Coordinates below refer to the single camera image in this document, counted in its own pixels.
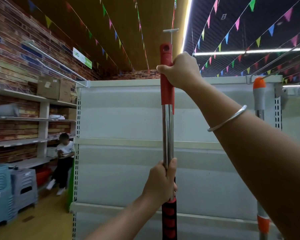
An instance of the child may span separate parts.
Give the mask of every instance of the child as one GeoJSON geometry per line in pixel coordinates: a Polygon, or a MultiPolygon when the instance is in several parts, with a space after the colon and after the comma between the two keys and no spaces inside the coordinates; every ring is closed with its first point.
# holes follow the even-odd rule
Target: child
{"type": "Polygon", "coordinates": [[[52,180],[46,188],[47,190],[51,190],[55,183],[59,183],[57,196],[61,195],[66,188],[68,171],[72,167],[75,156],[73,141],[69,140],[68,134],[61,134],[59,140],[61,143],[56,147],[58,153],[57,167],[52,175],[52,180]]]}

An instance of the black grid ceiling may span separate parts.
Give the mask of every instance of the black grid ceiling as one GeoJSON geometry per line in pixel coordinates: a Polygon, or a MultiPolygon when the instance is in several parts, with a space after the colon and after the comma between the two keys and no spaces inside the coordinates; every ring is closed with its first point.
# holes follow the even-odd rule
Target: black grid ceiling
{"type": "MultiPolygon", "coordinates": [[[[250,1],[251,0],[219,0],[219,5],[215,14],[215,11],[212,10],[215,0],[192,0],[184,50],[192,55],[200,38],[200,48],[197,46],[196,52],[218,51],[220,42],[224,39],[241,14],[239,30],[237,31],[235,27],[231,29],[229,32],[228,44],[226,44],[226,41],[224,40],[221,44],[221,51],[245,50],[250,45],[250,49],[253,50],[274,49],[280,46],[283,48],[292,48],[292,43],[289,40],[297,34],[299,34],[298,43],[300,43],[300,0],[256,0],[253,12],[248,6],[250,1]],[[284,17],[280,18],[294,4],[296,5],[293,7],[291,21],[287,22],[284,17]],[[206,25],[204,41],[202,41],[200,36],[210,12],[210,28],[206,25]],[[221,20],[223,14],[227,14],[227,16],[226,19],[221,20]],[[275,22],[274,33],[271,37],[268,29],[275,22]],[[260,47],[258,48],[255,41],[260,36],[261,42],[260,47]]],[[[217,74],[221,74],[221,70],[224,70],[223,76],[240,76],[241,72],[248,67],[251,67],[250,74],[252,74],[257,70],[254,65],[255,62],[260,60],[258,68],[265,65],[265,61],[262,58],[266,55],[267,54],[251,54],[243,56],[241,62],[239,62],[238,59],[235,60],[234,68],[232,68],[230,63],[237,55],[216,56],[216,59],[212,57],[211,65],[208,63],[208,68],[204,68],[201,75],[203,77],[214,77],[217,74]],[[226,67],[229,64],[229,72],[227,73],[226,67]]],[[[293,53],[292,56],[288,56],[288,59],[291,60],[297,55],[300,55],[300,52],[293,53]]],[[[205,65],[209,57],[210,56],[196,56],[200,68],[205,65]]],[[[272,53],[267,62],[269,63],[277,57],[278,54],[272,53]]],[[[287,61],[287,58],[276,62],[265,69],[265,71],[261,71],[260,74],[275,68],[284,61],[287,61]]],[[[283,75],[289,76],[296,72],[297,71],[290,69],[289,73],[283,75]]]]}

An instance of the wooden ceiling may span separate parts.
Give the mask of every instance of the wooden ceiling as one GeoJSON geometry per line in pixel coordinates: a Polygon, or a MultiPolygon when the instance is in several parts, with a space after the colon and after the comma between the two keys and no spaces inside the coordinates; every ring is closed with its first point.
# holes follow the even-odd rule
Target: wooden ceiling
{"type": "MultiPolygon", "coordinates": [[[[83,54],[88,53],[90,60],[100,64],[101,70],[117,74],[119,71],[131,71],[132,67],[136,71],[148,69],[134,0],[102,0],[108,13],[105,16],[100,0],[30,0],[38,7],[32,12],[27,0],[13,1],[45,26],[45,15],[48,16],[53,21],[49,29],[63,37],[69,45],[80,47],[83,54]],[[66,2],[75,12],[67,9],[66,2]],[[108,16],[125,52],[119,47],[118,38],[115,39],[114,28],[109,28],[108,16]],[[91,38],[80,19],[91,32],[91,38]]],[[[171,40],[171,35],[163,33],[163,30],[172,27],[175,0],[136,1],[149,69],[155,69],[160,63],[160,44],[171,40]]],[[[180,30],[173,34],[173,57],[180,53],[187,3],[188,0],[177,0],[174,28],[180,30]]]]}

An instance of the silver bangle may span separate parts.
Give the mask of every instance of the silver bangle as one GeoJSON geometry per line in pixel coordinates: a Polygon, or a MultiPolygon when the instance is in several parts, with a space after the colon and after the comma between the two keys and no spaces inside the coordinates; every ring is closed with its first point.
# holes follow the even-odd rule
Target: silver bangle
{"type": "Polygon", "coordinates": [[[233,119],[235,119],[236,117],[238,117],[239,115],[241,115],[245,110],[247,109],[247,106],[244,105],[241,109],[239,109],[239,111],[237,113],[235,113],[234,115],[232,115],[230,117],[230,119],[227,119],[226,121],[224,121],[223,123],[215,126],[215,127],[209,127],[208,128],[208,132],[212,132],[212,131],[215,131],[217,129],[219,129],[220,127],[222,127],[223,125],[225,125],[226,123],[228,123],[229,121],[232,121],[233,119]]]}

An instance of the floor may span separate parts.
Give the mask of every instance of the floor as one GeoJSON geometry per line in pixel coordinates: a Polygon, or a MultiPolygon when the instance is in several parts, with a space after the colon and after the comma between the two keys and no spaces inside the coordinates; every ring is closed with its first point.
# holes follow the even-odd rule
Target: floor
{"type": "Polygon", "coordinates": [[[67,192],[56,196],[58,188],[43,190],[35,208],[20,212],[16,219],[0,226],[0,240],[70,240],[72,217],[67,212],[67,192]]]}

